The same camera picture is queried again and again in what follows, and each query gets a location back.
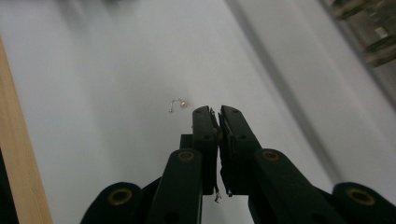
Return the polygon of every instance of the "wooden board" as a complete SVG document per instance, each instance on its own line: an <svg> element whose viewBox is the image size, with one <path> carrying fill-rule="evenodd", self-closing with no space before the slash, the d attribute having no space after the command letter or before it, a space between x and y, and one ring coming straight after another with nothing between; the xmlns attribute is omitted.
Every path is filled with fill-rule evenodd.
<svg viewBox="0 0 396 224"><path fill-rule="evenodd" d="M0 38L0 146L20 223L52 223L18 95Z"/></svg>

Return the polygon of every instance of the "brass screw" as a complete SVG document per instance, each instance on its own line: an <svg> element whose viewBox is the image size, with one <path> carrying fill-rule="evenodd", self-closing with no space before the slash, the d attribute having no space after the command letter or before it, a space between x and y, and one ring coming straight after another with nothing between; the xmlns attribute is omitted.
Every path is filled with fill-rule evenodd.
<svg viewBox="0 0 396 224"><path fill-rule="evenodd" d="M375 204L375 198L361 189L348 189L346 191L346 195L356 203L361 203L367 206Z"/></svg>
<svg viewBox="0 0 396 224"><path fill-rule="evenodd" d="M133 194L130 189L115 189L107 197L107 201L111 205L122 205L131 200Z"/></svg>
<svg viewBox="0 0 396 224"><path fill-rule="evenodd" d="M273 151L264 151L262 157L268 161L279 161L279 155Z"/></svg>
<svg viewBox="0 0 396 224"><path fill-rule="evenodd" d="M182 151L177 156L181 161L192 161L194 159L194 154L190 151Z"/></svg>

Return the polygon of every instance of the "white surface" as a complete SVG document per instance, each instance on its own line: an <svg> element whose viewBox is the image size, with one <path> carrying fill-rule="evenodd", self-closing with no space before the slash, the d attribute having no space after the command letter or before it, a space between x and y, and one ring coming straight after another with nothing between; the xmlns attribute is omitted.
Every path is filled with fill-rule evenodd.
<svg viewBox="0 0 396 224"><path fill-rule="evenodd" d="M160 176L202 105L242 110L264 147L332 186L222 1L0 1L0 35L54 223ZM178 97L190 106L169 114ZM213 200L203 223L252 222L246 198Z"/></svg>
<svg viewBox="0 0 396 224"><path fill-rule="evenodd" d="M396 203L395 111L320 2L230 2L294 93L340 179Z"/></svg>

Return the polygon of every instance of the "black plastic part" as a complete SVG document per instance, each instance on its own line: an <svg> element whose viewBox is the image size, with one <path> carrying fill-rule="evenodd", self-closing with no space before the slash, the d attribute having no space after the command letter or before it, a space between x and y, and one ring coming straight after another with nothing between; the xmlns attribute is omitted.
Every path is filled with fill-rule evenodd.
<svg viewBox="0 0 396 224"><path fill-rule="evenodd" d="M192 148L192 134L182 134L180 136L180 149Z"/></svg>
<svg viewBox="0 0 396 224"><path fill-rule="evenodd" d="M149 215L149 209L152 206L152 200L154 199L155 192L160 185L161 178L158 178L142 188L143 198L138 206L137 212L134 216L134 223L146 223L146 219Z"/></svg>
<svg viewBox="0 0 396 224"><path fill-rule="evenodd" d="M219 143L221 178L229 195L252 193L254 152L262 148L241 111L227 105L221 107Z"/></svg>
<svg viewBox="0 0 396 224"><path fill-rule="evenodd" d="M248 196L248 209L255 224L277 224L276 214L262 192Z"/></svg>
<svg viewBox="0 0 396 224"><path fill-rule="evenodd" d="M134 184L117 183L102 190L82 219L82 224L131 224L135 220L142 190Z"/></svg>
<svg viewBox="0 0 396 224"><path fill-rule="evenodd" d="M209 111L209 106L202 106L192 112L192 148L200 151L203 156L204 195L213 194L217 181L218 129L214 123L217 124L216 118ZM188 143L188 136L183 134L181 142Z"/></svg>
<svg viewBox="0 0 396 224"><path fill-rule="evenodd" d="M395 224L396 207L372 189L355 183L334 187L332 197L337 211L349 222Z"/></svg>
<svg viewBox="0 0 396 224"><path fill-rule="evenodd" d="M199 151L174 151L166 164L147 223L201 223L201 172L202 155Z"/></svg>
<svg viewBox="0 0 396 224"><path fill-rule="evenodd" d="M255 152L256 178L279 223L334 223L345 221L281 152Z"/></svg>
<svg viewBox="0 0 396 224"><path fill-rule="evenodd" d="M0 223L16 224L18 222L17 211L12 199L11 187L9 186L6 166L0 148Z"/></svg>

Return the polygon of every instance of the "screw hole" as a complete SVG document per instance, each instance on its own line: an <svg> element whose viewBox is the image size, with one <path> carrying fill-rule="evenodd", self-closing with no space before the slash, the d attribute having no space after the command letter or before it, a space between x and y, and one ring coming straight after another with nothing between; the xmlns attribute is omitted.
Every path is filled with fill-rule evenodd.
<svg viewBox="0 0 396 224"><path fill-rule="evenodd" d="M279 155L273 151L264 151L262 153L262 156L268 160L268 161L278 161L279 160Z"/></svg>
<svg viewBox="0 0 396 224"><path fill-rule="evenodd" d="M326 224L327 223L327 218L323 216L322 214L319 213L313 213L311 215L311 219L314 220L316 223L319 224Z"/></svg>
<svg viewBox="0 0 396 224"><path fill-rule="evenodd" d="M115 189L107 197L107 201L111 205L122 205L127 203L132 198L130 189Z"/></svg>
<svg viewBox="0 0 396 224"><path fill-rule="evenodd" d="M364 190L361 189L349 189L346 192L347 196L349 196L350 199L355 201L356 203L361 203L364 205L373 205L375 204L375 198L371 196L369 193L367 193Z"/></svg>
<svg viewBox="0 0 396 224"><path fill-rule="evenodd" d="M163 220L168 224L178 223L180 217L176 212L168 212L165 214L165 216L163 216Z"/></svg>
<svg viewBox="0 0 396 224"><path fill-rule="evenodd" d="M182 151L178 153L178 158L182 161L192 161L194 159L194 154L190 151Z"/></svg>

